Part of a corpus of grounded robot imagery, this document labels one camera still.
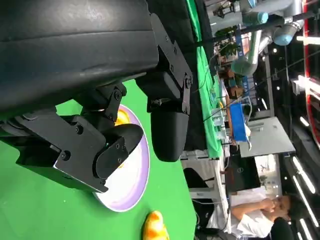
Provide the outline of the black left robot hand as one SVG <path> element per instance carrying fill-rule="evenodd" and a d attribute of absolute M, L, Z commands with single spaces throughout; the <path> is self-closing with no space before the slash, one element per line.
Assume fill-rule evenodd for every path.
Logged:
<path fill-rule="evenodd" d="M 18 165 L 106 192 L 144 134 L 115 124 L 128 80 L 147 96 L 156 156 L 177 161 L 193 75 L 146 1 L 1 1 L 0 139 L 19 150 Z"/>

